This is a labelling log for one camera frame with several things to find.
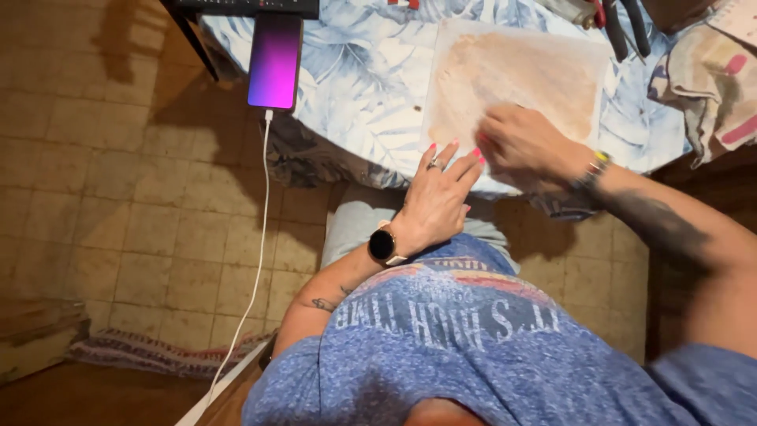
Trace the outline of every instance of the gray pants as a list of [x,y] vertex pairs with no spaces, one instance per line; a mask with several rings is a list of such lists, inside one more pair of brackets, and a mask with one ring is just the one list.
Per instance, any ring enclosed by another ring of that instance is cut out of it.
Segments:
[[[390,221],[404,201],[405,191],[377,190],[351,183],[326,226],[321,268],[368,241],[379,222]],[[494,226],[494,204],[475,197],[468,197],[466,204],[471,210],[466,216],[463,232],[489,243],[502,253],[516,273],[519,272],[520,265],[507,252],[507,238]]]

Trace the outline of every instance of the silver ring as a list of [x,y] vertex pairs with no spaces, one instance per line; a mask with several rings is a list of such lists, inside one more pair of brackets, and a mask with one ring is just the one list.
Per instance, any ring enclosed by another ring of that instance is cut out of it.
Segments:
[[440,171],[444,171],[444,162],[439,160],[439,158],[434,158],[428,163],[426,170],[431,170],[431,168],[437,168]]

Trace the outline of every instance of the hand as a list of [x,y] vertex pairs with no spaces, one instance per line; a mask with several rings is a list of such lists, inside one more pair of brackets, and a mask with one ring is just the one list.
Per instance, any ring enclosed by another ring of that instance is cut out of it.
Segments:
[[[442,168],[457,151],[454,141],[437,158]],[[463,232],[470,207],[463,204],[471,187],[481,176],[484,159],[479,149],[458,158],[447,170],[426,169],[436,155],[436,144],[423,153],[418,171],[405,196],[405,206],[389,224],[396,236],[397,254],[410,257],[434,244]]]
[[489,108],[478,123],[478,147],[492,174],[570,183],[593,158],[588,147],[571,141],[539,111],[504,103]]

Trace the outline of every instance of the charging cable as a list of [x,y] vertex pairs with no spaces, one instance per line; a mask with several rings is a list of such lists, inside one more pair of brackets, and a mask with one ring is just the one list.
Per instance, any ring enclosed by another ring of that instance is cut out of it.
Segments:
[[239,326],[237,326],[237,331],[236,333],[234,333],[232,344],[229,347],[229,352],[226,353],[226,357],[223,359],[223,362],[221,362],[221,366],[218,367],[218,371],[216,371],[216,376],[213,377],[213,382],[210,383],[210,391],[208,392],[208,398],[205,403],[206,409],[208,406],[210,406],[210,401],[213,400],[213,390],[216,387],[216,382],[218,381],[218,377],[221,375],[221,371],[223,371],[223,367],[226,366],[226,363],[228,362],[229,358],[231,358],[232,352],[234,352],[234,345],[236,344],[236,340],[239,337],[239,331],[241,330],[241,326],[245,323],[245,319],[247,318],[247,315],[250,313],[250,309],[252,309],[252,304],[255,302],[255,295],[257,294],[257,284],[258,282],[260,282],[260,271],[263,270],[263,245],[266,242],[266,223],[268,221],[268,195],[271,190],[270,180],[268,178],[268,161],[266,161],[266,151],[268,149],[268,130],[271,127],[272,119],[273,119],[273,111],[267,109],[266,110],[266,132],[263,135],[263,169],[266,172],[266,204],[265,204],[265,208],[263,209],[263,233],[261,234],[261,237],[260,237],[260,260],[258,260],[257,262],[257,275],[255,276],[255,287],[252,288],[252,299],[250,300],[250,305],[247,307],[245,314],[242,315],[241,317]]

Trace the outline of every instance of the blue leaf pattern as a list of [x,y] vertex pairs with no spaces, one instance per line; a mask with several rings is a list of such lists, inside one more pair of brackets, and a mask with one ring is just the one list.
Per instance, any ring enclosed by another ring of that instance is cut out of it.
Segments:
[[[625,10],[618,15],[626,32]],[[292,186],[351,179],[378,188],[410,183],[438,22],[456,17],[607,42],[533,0],[423,0],[418,11],[386,0],[322,0],[319,21],[306,21],[297,107],[277,114],[269,140],[273,176]],[[651,171],[690,151],[680,111],[650,101],[647,84],[674,39],[659,33],[646,14],[652,54],[646,66],[631,53],[614,59],[603,82],[596,148],[638,172]],[[203,16],[201,31],[220,71],[246,74],[254,20]],[[228,63],[221,64],[219,58]],[[480,196],[514,195],[515,189],[483,176]]]

